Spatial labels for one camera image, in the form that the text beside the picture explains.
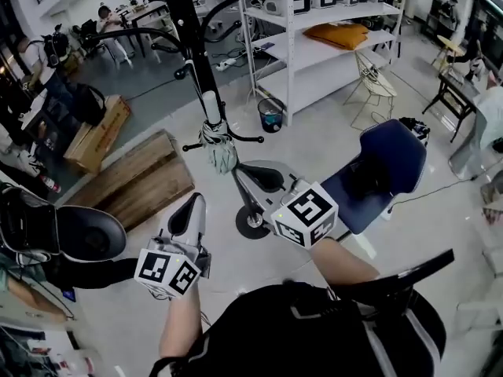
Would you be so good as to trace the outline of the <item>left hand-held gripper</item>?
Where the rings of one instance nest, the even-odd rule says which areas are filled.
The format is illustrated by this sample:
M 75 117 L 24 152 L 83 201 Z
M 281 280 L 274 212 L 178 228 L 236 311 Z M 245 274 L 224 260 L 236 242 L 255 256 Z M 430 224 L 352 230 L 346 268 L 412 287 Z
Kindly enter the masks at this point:
M 153 237 L 140 251 L 134 280 L 155 295 L 181 298 L 201 277 L 208 278 L 211 254 L 200 243 L 205 225 L 206 201 L 194 192 L 168 220 L 175 241 Z

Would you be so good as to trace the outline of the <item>mint green folding umbrella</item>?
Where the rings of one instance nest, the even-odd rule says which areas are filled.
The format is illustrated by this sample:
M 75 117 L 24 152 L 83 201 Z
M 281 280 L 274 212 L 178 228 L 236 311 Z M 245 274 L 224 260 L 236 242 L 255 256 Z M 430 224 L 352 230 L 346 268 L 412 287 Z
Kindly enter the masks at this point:
M 217 173 L 227 174 L 237 165 L 237 150 L 227 121 L 220 114 L 215 92 L 204 92 L 202 100 L 207 119 L 200 129 L 200 143 L 207 149 L 209 163 Z

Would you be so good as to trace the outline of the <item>black metal coat rack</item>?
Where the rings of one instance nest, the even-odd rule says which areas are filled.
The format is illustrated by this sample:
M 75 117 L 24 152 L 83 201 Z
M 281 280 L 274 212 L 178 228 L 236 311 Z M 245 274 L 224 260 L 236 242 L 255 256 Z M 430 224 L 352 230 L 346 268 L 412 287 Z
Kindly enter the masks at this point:
M 122 31 L 113 31 L 90 36 L 88 39 L 101 41 L 105 38 L 112 38 L 121 35 L 139 36 L 142 34 L 156 35 L 160 36 L 163 39 L 166 39 L 173 45 L 172 47 L 166 47 L 154 43 L 152 44 L 152 48 L 154 50 L 162 50 L 167 53 L 179 53 L 183 58 L 184 65 L 174 73 L 174 77 L 177 80 L 181 80 L 187 75 L 192 78 L 194 88 L 201 103 L 202 109 L 204 110 L 205 117 L 206 113 L 203 105 L 202 94 L 209 90 L 214 91 L 217 97 L 220 114 L 222 115 L 223 119 L 227 121 L 226 106 L 219 95 L 210 61 L 207 56 L 205 44 L 222 41 L 230 34 L 232 34 L 235 30 L 239 29 L 242 23 L 239 20 L 235 21 L 219 37 L 213 39 L 208 38 L 205 35 L 205 32 L 206 27 L 209 25 L 210 21 L 214 19 L 216 14 L 231 6 L 233 3 L 240 1 L 242 0 L 225 0 L 224 2 L 217 4 L 216 7 L 211 9 L 202 20 L 199 20 L 196 14 L 193 0 L 167 0 L 168 12 L 171 15 L 171 19 L 173 20 L 174 27 L 176 29 L 176 36 L 173 36 L 166 31 L 156 30 L 150 27 L 133 27 L 124 29 Z M 242 137 L 238 134 L 235 134 L 231 130 L 229 124 L 228 127 L 233 144 L 235 141 L 257 142 L 260 144 L 264 142 L 263 137 Z M 204 148 L 204 146 L 200 143 L 200 139 L 196 144 L 184 145 L 182 147 L 182 150 L 188 152 L 197 148 Z M 237 165 L 239 163 L 240 160 L 237 154 Z M 264 219 L 263 211 L 260 210 L 259 206 L 252 201 L 250 196 L 245 191 L 244 187 L 235 177 L 234 171 L 236 170 L 237 165 L 229 172 L 233 175 L 233 179 L 235 181 L 235 184 L 237 185 L 241 199 L 244 202 L 244 206 L 238 211 L 236 215 L 236 227 L 238 232 L 243 237 L 250 240 L 259 240 L 270 233 L 270 228 L 266 227 L 266 221 Z

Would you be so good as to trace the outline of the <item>person's left forearm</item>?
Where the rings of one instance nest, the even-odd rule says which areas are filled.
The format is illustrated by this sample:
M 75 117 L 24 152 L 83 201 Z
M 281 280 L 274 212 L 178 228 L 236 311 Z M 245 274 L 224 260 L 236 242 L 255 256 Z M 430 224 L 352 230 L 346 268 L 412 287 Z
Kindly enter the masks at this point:
M 186 356 L 201 334 L 200 294 L 194 284 L 182 297 L 171 299 L 160 337 L 160 357 Z

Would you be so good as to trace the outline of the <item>person's right forearm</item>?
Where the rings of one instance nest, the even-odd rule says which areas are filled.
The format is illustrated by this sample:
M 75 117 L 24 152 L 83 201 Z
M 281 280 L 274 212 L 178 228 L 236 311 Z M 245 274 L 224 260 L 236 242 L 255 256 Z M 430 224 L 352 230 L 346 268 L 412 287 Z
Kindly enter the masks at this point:
M 331 237 L 319 240 L 310 256 L 318 271 L 331 286 L 347 286 L 375 280 L 380 273 L 368 262 L 340 245 Z

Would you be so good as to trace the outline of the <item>white metal shelving unit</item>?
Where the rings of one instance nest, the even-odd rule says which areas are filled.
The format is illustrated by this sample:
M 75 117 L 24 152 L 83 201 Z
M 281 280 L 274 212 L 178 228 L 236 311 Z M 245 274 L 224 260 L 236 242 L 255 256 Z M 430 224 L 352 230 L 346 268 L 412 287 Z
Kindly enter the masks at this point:
M 284 121 L 359 77 L 355 53 L 378 68 L 398 56 L 395 48 L 405 0 L 244 0 L 239 4 L 251 91 L 284 106 Z M 362 24 L 368 39 L 343 50 L 306 37 L 319 24 Z

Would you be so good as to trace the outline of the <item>black mesh trash bin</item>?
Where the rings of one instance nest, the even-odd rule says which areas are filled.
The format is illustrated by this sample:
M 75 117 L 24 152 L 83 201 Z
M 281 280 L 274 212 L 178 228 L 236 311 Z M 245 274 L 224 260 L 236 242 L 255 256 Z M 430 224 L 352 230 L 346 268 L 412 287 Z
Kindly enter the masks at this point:
M 263 98 L 257 106 L 262 128 L 268 134 L 274 134 L 282 128 L 285 106 L 277 98 Z

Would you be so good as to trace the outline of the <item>brown cardboard box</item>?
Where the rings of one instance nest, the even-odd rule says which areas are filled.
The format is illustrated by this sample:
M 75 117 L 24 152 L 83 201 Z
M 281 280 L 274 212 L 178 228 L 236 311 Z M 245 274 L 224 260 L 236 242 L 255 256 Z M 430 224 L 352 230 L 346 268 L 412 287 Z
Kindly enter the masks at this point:
M 81 125 L 64 158 L 83 172 L 98 174 L 101 163 L 114 144 L 131 110 L 120 95 L 105 98 L 105 116 L 97 126 Z

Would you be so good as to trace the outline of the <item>blue plastic chair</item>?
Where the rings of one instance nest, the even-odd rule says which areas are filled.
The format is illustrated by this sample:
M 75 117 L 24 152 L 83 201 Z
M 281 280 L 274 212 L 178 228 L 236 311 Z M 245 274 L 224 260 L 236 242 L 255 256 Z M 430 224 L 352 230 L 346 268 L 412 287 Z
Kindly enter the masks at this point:
M 427 150 L 397 119 L 364 130 L 359 136 L 360 152 L 321 186 L 339 206 L 339 220 L 358 235 L 387 209 L 400 194 L 414 192 L 423 174 Z M 389 193 L 356 199 L 346 189 L 349 166 L 360 159 L 374 158 L 387 168 Z

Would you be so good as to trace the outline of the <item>red fire extinguisher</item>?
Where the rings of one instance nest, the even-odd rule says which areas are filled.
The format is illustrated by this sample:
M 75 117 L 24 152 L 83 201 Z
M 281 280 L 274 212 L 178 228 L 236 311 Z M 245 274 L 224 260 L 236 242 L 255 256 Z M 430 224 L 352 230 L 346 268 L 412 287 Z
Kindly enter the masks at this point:
M 55 193 L 60 193 L 61 192 L 61 187 L 58 185 L 58 183 L 55 182 L 51 177 L 48 177 L 46 175 L 40 174 L 39 179 L 41 182 L 52 192 Z

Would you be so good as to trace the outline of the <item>black backpack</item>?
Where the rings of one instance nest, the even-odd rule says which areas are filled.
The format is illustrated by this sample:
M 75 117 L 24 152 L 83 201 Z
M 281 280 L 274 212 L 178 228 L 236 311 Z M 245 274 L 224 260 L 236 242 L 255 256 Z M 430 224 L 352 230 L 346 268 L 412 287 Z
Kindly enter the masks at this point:
M 73 117 L 81 123 L 98 126 L 105 113 L 105 96 L 101 91 L 93 86 L 77 83 L 73 93 Z

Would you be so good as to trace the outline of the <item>blue white bag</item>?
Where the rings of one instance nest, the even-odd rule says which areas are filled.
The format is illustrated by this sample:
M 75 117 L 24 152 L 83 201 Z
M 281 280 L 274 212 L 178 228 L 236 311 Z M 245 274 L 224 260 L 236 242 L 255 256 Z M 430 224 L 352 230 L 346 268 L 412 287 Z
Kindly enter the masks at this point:
M 410 117 L 398 119 L 425 146 L 428 146 L 431 129 L 423 122 Z

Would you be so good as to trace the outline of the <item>orange cushion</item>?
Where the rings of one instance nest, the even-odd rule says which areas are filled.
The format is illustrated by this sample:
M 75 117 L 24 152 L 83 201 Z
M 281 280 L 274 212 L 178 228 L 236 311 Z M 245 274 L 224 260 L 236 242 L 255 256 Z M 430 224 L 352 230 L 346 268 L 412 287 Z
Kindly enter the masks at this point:
M 368 39 L 369 29 L 362 24 L 319 24 L 303 34 L 315 41 L 343 50 L 355 50 Z

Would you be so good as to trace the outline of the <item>black legged desk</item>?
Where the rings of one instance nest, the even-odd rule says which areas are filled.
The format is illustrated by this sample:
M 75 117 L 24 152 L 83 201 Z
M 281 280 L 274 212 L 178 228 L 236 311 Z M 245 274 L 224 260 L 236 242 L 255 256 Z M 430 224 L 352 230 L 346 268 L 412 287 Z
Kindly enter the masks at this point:
M 142 7 L 137 6 L 132 13 L 125 16 L 129 27 L 150 27 L 156 30 L 170 32 L 173 25 L 165 2 L 149 2 Z

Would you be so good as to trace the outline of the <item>grey plastic chair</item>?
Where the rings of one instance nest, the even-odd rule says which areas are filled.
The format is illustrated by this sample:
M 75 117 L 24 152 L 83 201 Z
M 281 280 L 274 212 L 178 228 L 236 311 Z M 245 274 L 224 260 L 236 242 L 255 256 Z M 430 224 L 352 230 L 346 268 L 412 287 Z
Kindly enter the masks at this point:
M 451 171 L 462 179 L 471 158 L 503 137 L 503 86 L 492 86 L 475 100 L 475 122 L 468 136 L 449 158 Z

